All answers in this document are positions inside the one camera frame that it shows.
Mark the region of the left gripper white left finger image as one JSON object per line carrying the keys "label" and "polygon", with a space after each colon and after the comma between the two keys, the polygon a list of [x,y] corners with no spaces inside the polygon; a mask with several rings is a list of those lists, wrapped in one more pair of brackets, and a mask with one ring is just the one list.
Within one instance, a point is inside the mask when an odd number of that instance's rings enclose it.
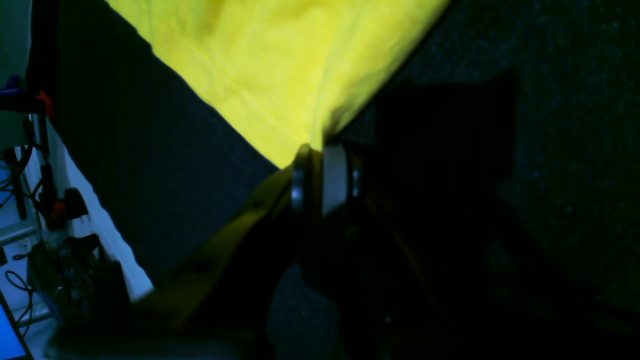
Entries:
{"label": "left gripper white left finger image", "polygon": [[233,288],[247,289],[243,271],[259,260],[258,275],[275,269],[267,251],[282,242],[269,240],[265,227],[278,212],[297,208],[311,187],[309,180],[321,173],[321,153],[302,145],[293,161],[270,175],[246,198],[242,207],[202,246],[197,248],[169,278],[135,304],[135,312],[151,321],[187,321],[209,305],[220,307]]}

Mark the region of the left gripper white right finger image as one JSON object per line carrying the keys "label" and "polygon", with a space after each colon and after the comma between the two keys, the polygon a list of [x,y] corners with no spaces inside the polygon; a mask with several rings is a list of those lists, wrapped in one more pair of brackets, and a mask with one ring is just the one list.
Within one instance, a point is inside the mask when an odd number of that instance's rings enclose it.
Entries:
{"label": "left gripper white right finger image", "polygon": [[330,215],[362,193],[364,160],[352,144],[336,143],[322,152],[322,215]]}

